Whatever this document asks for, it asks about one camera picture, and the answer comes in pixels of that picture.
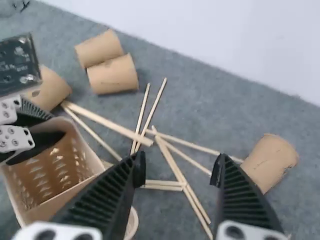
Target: carpet floor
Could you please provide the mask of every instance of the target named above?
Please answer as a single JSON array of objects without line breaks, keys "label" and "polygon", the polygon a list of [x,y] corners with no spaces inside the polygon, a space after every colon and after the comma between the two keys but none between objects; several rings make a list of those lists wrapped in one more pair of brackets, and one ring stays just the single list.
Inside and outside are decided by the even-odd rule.
[{"label": "carpet floor", "polygon": [[[163,78],[167,77],[167,85],[151,121],[160,132],[239,158],[245,158],[264,133],[287,139],[300,155],[299,164],[266,197],[285,231],[292,233],[294,239],[319,239],[318,107],[121,32],[118,36],[124,50],[132,54],[140,91],[96,96],[77,61],[74,45],[107,29],[108,26],[36,1],[22,14],[0,19],[0,39],[32,32],[40,63],[56,71],[72,87],[70,101],[129,129],[136,128],[146,84],[151,83],[146,107],[148,113]],[[64,114],[60,109],[54,112]],[[129,154],[130,139],[90,120],[83,120],[123,157]],[[115,162],[94,139],[82,129],[81,132],[99,157]],[[214,156],[177,147],[212,169]],[[175,180],[156,145],[144,150],[148,179]],[[210,186],[210,178],[197,168],[175,154],[173,157],[214,220],[218,189]],[[0,239],[7,240],[19,225],[2,178],[0,202]],[[137,240],[207,239],[181,192],[138,189],[133,206],[139,215]]]}]

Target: circuit board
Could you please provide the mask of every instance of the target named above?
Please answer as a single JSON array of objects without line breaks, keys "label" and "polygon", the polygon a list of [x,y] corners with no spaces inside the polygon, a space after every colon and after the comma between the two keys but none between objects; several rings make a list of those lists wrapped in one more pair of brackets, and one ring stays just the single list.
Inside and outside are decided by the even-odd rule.
[{"label": "circuit board", "polygon": [[30,33],[0,41],[0,99],[42,83],[34,41]]}]

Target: white wall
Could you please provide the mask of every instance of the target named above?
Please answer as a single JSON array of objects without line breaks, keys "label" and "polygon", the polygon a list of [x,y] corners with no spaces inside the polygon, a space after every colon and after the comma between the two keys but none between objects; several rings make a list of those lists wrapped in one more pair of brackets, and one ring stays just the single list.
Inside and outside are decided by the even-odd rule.
[{"label": "white wall", "polygon": [[320,106],[319,0],[42,0]]}]

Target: brown paper cup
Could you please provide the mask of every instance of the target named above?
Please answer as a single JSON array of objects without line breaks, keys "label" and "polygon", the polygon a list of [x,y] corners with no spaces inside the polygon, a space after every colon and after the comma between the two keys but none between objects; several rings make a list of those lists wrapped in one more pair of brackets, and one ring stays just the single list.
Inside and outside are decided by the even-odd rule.
[{"label": "brown paper cup", "polygon": [[80,43],[74,48],[83,68],[101,64],[124,54],[116,33],[111,29]]},{"label": "brown paper cup", "polygon": [[50,68],[40,66],[42,84],[39,88],[26,93],[26,98],[46,111],[51,111],[59,105],[72,90],[58,74]]},{"label": "brown paper cup", "polygon": [[265,134],[254,146],[241,168],[263,194],[275,186],[287,170],[298,163],[294,147],[280,136]]},{"label": "brown paper cup", "polygon": [[118,93],[139,88],[138,76],[130,54],[87,69],[91,88],[96,94]]}]

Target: wooden skewer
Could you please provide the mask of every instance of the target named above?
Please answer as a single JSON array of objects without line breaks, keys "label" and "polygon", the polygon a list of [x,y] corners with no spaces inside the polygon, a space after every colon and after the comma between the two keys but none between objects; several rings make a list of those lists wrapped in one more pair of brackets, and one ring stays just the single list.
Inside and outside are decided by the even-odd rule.
[{"label": "wooden skewer", "polygon": [[[169,166],[171,167],[175,177],[178,179],[178,180],[181,180],[181,175],[182,173],[180,172],[177,172],[177,169],[173,166],[174,164],[172,163],[172,156],[170,154],[170,152],[168,151],[168,149],[163,145],[163,142],[161,142],[161,138],[159,138],[158,136],[156,136],[155,138],[155,141],[156,143],[158,144],[164,158],[166,159],[166,161],[168,162]],[[204,216],[200,213],[200,210],[199,208],[197,207],[196,203],[195,203],[195,200],[194,198],[192,197],[192,195],[190,194],[190,188],[189,187],[183,187],[183,192],[185,194],[185,196],[187,197],[188,201],[190,202],[196,216],[198,217],[204,231],[206,232],[206,234],[208,235],[209,239],[210,240],[213,240],[213,234],[212,232],[210,231],[210,228],[208,227],[205,219],[204,219]]]},{"label": "wooden skewer", "polygon": [[175,162],[174,158],[172,157],[172,155],[170,154],[169,150],[164,145],[163,140],[159,136],[156,135],[155,141],[158,144],[164,158],[166,159],[169,166],[171,167],[175,177],[178,179],[179,182],[186,183],[186,187],[183,188],[183,191],[184,191],[186,197],[188,198],[192,208],[194,209],[196,215],[198,216],[205,232],[208,234],[210,239],[213,239],[213,235],[212,235],[208,225],[206,224],[206,222],[208,224],[210,224],[211,220],[210,220],[209,216],[207,215],[206,211],[204,210],[204,208],[202,207],[196,194],[192,190],[191,186],[188,184],[187,179],[185,178],[185,176],[183,175],[183,173],[179,169],[178,165],[176,164],[176,162]]},{"label": "wooden skewer", "polygon": [[76,121],[81,127],[84,128],[98,143],[100,143],[115,159],[118,161],[122,160],[122,157],[105,141],[99,137],[88,125],[86,125],[77,115],[75,115],[70,109],[68,109],[63,103],[61,103],[63,110],[70,116],[74,121]]},{"label": "wooden skewer", "polygon": [[205,174],[207,174],[207,175],[209,175],[211,177],[212,173],[211,173],[211,171],[209,169],[205,168],[200,163],[198,163],[197,161],[193,160],[191,157],[187,156],[186,154],[184,154],[182,151],[180,151],[179,149],[177,149],[176,147],[174,147],[173,145],[171,145],[167,141],[165,141],[165,140],[162,140],[162,141],[163,141],[164,145],[166,145],[171,151],[173,151],[176,154],[180,155],[182,158],[187,160],[189,163],[194,165],[196,168],[200,169]]},{"label": "wooden skewer", "polygon": [[182,186],[162,186],[162,185],[143,185],[141,189],[154,189],[154,190],[164,190],[164,191],[175,191],[182,192]]},{"label": "wooden skewer", "polygon": [[[162,92],[163,92],[163,90],[164,90],[164,88],[165,88],[165,86],[166,86],[166,83],[167,83],[167,78],[164,78],[164,79],[163,79],[163,82],[162,82],[162,85],[161,85],[161,87],[160,87],[160,89],[159,89],[159,91],[158,91],[158,94],[156,95],[156,98],[155,98],[155,100],[154,100],[153,106],[152,106],[152,108],[151,108],[151,110],[150,110],[149,116],[148,116],[148,118],[146,119],[146,122],[145,122],[145,124],[144,124],[143,129],[142,129],[142,133],[141,133],[141,136],[142,136],[142,137],[144,137],[145,134],[146,134],[146,130],[148,129],[148,126],[149,126],[149,124],[150,124],[151,118],[152,118],[152,116],[154,115],[154,112],[155,112],[156,107],[157,107],[157,105],[158,105],[158,102],[159,102],[159,100],[160,100],[161,94],[162,94]],[[135,153],[139,150],[140,146],[141,146],[141,142],[138,142],[138,143],[136,144],[136,147],[135,147],[135,150],[134,150]]]},{"label": "wooden skewer", "polygon": [[[208,153],[208,154],[212,154],[212,155],[215,155],[215,156],[219,156],[220,155],[220,152],[218,152],[216,150],[213,150],[213,149],[210,149],[210,148],[207,148],[207,147],[204,147],[204,146],[196,145],[196,144],[194,144],[192,142],[182,140],[182,139],[177,138],[175,136],[170,136],[170,135],[163,134],[163,133],[160,133],[160,132],[154,132],[154,131],[152,131],[150,129],[147,129],[146,133],[152,134],[152,135],[158,135],[158,136],[160,136],[160,137],[162,137],[164,139],[171,140],[171,141],[176,142],[178,144],[185,145],[185,146],[187,146],[189,148],[197,149],[199,151],[202,151],[202,152],[205,152],[205,153]],[[236,163],[239,163],[239,164],[242,164],[244,162],[244,160],[239,159],[239,158],[237,158],[235,156],[230,156],[230,158],[232,160],[234,160]]]},{"label": "wooden skewer", "polygon": [[[143,116],[144,116],[144,112],[145,112],[145,108],[146,108],[146,103],[147,103],[147,99],[148,99],[149,89],[150,89],[150,83],[148,83],[148,84],[146,85],[146,89],[145,89],[145,92],[144,92],[144,97],[143,97],[143,101],[142,101],[142,105],[141,105],[141,110],[140,110],[138,122],[137,122],[136,128],[135,128],[135,133],[136,133],[136,134],[138,134],[138,133],[139,133],[139,130],[140,130],[142,118],[143,118]],[[132,143],[132,146],[131,146],[130,155],[132,155],[132,154],[135,153],[136,144],[137,144],[137,141],[136,141],[136,140],[133,140],[133,143]]]},{"label": "wooden skewer", "polygon": [[139,134],[136,134],[135,132],[131,131],[130,129],[127,129],[121,125],[118,125],[102,116],[99,116],[98,114],[95,114],[83,107],[80,107],[72,102],[69,101],[64,101],[62,103],[63,106],[65,106],[66,108],[69,108],[71,111],[78,113],[80,115],[83,115],[107,128],[110,128],[130,139],[133,140],[137,140],[139,142],[141,142],[144,145],[147,145],[148,147],[150,147],[153,144],[153,141],[149,138],[146,138],[144,136],[141,136]]},{"label": "wooden skewer", "polygon": [[[102,161],[102,164],[104,165],[105,169],[111,168],[113,166],[113,164],[111,162],[107,162],[104,160],[101,160],[101,161]],[[147,179],[147,180],[145,180],[145,186],[154,186],[155,188],[153,188],[153,189],[159,189],[159,190],[167,190],[167,188],[165,188],[165,187],[180,187],[181,191],[182,191],[182,187],[185,187],[186,183],[185,182],[178,182],[178,181]],[[180,188],[174,188],[173,191],[180,191]]]}]

